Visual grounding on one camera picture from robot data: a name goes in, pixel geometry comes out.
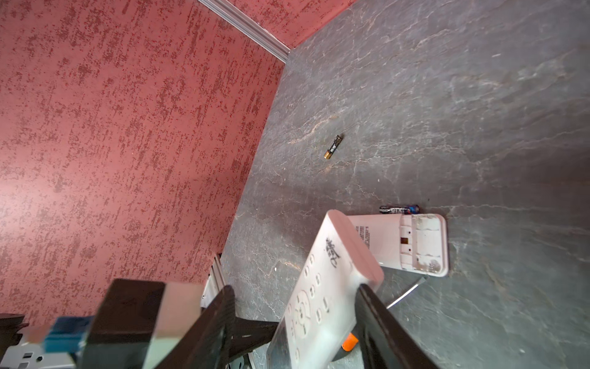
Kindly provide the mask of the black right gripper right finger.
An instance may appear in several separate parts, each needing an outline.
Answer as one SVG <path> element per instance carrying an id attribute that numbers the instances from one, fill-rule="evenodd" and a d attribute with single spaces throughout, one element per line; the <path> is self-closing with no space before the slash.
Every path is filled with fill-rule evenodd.
<path id="1" fill-rule="evenodd" d="M 437 365 L 388 312 L 373 289 L 361 284 L 355 296 L 356 327 L 365 368 L 418 369 Z"/>

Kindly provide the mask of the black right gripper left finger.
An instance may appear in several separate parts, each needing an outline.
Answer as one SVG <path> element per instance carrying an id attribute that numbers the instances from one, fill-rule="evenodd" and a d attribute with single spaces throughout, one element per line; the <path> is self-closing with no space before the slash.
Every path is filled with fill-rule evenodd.
<path id="1" fill-rule="evenodd" d="M 161 368 L 225 368 L 235 331 L 235 295 L 225 286 L 187 334 L 156 366 Z"/>

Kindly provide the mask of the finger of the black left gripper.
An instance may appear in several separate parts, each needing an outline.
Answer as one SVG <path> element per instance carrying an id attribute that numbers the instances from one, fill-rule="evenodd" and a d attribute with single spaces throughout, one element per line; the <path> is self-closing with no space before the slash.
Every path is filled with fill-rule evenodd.
<path id="1" fill-rule="evenodd" d="M 228 364 L 254 364 L 253 352 L 272 340 L 279 323 L 236 317 L 229 330 Z"/>

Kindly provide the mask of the orange black screwdriver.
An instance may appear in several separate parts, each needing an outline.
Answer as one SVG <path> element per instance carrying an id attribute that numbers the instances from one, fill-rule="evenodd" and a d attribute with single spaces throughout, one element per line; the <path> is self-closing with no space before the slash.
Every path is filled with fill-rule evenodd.
<path id="1" fill-rule="evenodd" d="M 406 298 L 414 290 L 416 290 L 419 286 L 421 286 L 421 284 L 424 284 L 428 279 L 429 279 L 429 277 L 427 275 L 423 275 L 422 277 L 420 277 L 417 281 L 414 282 L 414 284 L 412 284 L 407 290 L 405 290 L 404 293 L 399 295 L 395 300 L 391 301 L 387 305 L 387 309 L 391 309 L 393 306 L 400 303 L 404 298 Z M 352 350 L 356 347 L 358 342 L 359 342 L 358 337 L 355 335 L 355 333 L 351 332 L 347 336 L 344 343 L 342 343 L 340 350 L 338 351 L 338 353 L 334 357 L 333 361 L 338 361 L 341 358 L 346 357 L 350 352 L 352 352 Z"/>

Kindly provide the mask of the white remote with screen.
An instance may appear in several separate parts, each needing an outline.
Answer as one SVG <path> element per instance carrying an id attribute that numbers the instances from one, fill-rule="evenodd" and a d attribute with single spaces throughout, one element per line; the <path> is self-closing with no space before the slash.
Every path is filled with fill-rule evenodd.
<path id="1" fill-rule="evenodd" d="M 384 272 L 344 213 L 330 210 L 267 349 L 268 368 L 326 368 L 356 325 L 357 289 Z"/>

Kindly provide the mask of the white remote with batteries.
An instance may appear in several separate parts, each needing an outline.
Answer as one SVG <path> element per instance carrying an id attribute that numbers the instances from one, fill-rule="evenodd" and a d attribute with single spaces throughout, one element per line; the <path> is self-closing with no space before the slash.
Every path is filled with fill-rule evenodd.
<path id="1" fill-rule="evenodd" d="M 450 270 L 447 223 L 437 214 L 350 215 L 383 268 L 442 278 Z"/>

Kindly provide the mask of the blue AAA battery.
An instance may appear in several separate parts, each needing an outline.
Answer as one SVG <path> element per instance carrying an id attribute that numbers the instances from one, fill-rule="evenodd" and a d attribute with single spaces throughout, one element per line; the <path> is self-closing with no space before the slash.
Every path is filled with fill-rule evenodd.
<path id="1" fill-rule="evenodd" d="M 406 206 L 392 206 L 382 205 L 379 208 L 381 214 L 401 214 L 401 215 L 418 215 L 421 210 L 418 205 L 406 205 Z"/>

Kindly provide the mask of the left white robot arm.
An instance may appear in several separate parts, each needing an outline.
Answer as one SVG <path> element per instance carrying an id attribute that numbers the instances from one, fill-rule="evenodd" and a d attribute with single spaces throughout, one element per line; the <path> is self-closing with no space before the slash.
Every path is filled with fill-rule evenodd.
<path id="1" fill-rule="evenodd" d="M 61 317 L 55 322 L 60 323 L 75 339 L 79 339 L 92 323 L 92 316 Z M 263 344 L 270 342 L 278 323 L 235 319 L 234 340 L 230 347 L 232 359 L 227 368 L 250 368 L 249 353 Z M 10 338 L 7 350 L 1 359 L 2 368 L 75 368 L 76 357 L 68 352 L 47 353 L 39 343 L 29 342 L 33 329 L 20 328 Z"/>

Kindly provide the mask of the aluminium corner post left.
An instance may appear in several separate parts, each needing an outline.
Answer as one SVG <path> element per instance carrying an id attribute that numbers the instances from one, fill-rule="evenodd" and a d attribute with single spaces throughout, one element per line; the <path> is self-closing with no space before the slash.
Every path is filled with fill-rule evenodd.
<path id="1" fill-rule="evenodd" d="M 227 0 L 199 0 L 214 14 L 286 64 L 290 48 Z"/>

